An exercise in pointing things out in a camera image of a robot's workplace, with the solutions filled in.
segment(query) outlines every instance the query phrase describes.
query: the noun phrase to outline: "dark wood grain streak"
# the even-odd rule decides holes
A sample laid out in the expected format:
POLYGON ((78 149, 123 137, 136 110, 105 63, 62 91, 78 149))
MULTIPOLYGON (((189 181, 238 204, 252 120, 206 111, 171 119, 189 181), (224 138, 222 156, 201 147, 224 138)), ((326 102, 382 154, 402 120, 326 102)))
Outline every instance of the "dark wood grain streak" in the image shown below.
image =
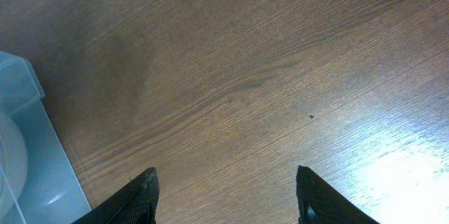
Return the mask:
POLYGON ((93 207, 155 166, 161 223, 295 223, 301 164, 383 223, 449 218, 449 0, 0 5, 93 207))

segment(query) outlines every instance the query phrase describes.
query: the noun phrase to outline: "white round object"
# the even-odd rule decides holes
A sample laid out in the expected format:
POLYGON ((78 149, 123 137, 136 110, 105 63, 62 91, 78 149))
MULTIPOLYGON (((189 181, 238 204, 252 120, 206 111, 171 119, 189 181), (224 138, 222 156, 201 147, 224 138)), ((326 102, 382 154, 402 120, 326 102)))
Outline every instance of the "white round object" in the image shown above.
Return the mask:
POLYGON ((25 185, 27 167, 27 147, 22 134, 8 115, 0 111, 0 220, 14 205, 8 184, 18 198, 25 185))

